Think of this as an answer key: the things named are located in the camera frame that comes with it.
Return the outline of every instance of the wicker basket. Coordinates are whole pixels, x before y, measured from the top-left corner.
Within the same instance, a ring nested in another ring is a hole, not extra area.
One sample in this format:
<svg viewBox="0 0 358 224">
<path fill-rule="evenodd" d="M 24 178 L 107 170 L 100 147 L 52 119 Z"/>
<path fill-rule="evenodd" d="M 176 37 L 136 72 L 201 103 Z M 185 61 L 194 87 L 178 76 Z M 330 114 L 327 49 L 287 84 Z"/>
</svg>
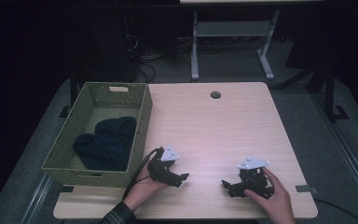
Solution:
<svg viewBox="0 0 358 224">
<path fill-rule="evenodd" d="M 147 127 L 152 111 L 147 84 L 88 82 L 56 138 L 42 170 L 65 185 L 126 188 L 144 156 Z M 82 133 L 93 133 L 104 119 L 131 116 L 137 127 L 132 142 L 129 165 L 125 172 L 87 169 L 72 144 Z"/>
</svg>

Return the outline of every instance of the sleeve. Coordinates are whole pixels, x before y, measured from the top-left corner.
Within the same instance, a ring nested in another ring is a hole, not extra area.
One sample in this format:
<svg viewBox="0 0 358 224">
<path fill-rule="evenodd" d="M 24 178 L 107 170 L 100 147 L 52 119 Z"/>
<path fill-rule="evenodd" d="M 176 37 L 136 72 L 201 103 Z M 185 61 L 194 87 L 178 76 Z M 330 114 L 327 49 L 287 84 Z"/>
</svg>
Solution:
<svg viewBox="0 0 358 224">
<path fill-rule="evenodd" d="M 103 217 L 100 224 L 132 224 L 135 221 L 135 214 L 126 204 L 120 202 Z"/>
</svg>

